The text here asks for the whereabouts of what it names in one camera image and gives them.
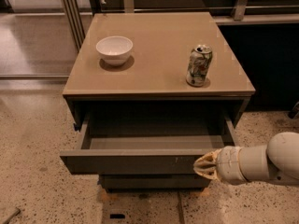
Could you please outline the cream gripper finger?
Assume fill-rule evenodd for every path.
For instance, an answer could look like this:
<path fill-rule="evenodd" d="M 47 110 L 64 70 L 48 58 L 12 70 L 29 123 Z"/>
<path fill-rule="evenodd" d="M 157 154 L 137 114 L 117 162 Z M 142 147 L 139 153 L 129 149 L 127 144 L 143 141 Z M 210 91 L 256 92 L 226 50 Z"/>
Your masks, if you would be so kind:
<path fill-rule="evenodd" d="M 218 155 L 220 154 L 221 150 L 217 149 L 215 151 L 208 152 L 201 158 L 197 159 L 194 163 L 194 167 L 196 168 L 210 168 L 214 167 L 217 163 Z"/>
<path fill-rule="evenodd" d="M 210 179 L 210 180 L 219 180 L 216 167 L 194 167 L 193 170 L 200 176 Z"/>

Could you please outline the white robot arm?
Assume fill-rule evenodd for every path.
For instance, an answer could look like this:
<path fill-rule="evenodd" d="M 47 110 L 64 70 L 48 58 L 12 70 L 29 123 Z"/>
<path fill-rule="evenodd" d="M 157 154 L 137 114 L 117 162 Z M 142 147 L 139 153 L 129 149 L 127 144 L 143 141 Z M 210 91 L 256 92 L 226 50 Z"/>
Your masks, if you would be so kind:
<path fill-rule="evenodd" d="M 299 134 L 278 133 L 267 145 L 224 147 L 193 164 L 200 176 L 230 185 L 263 181 L 280 186 L 299 185 Z"/>

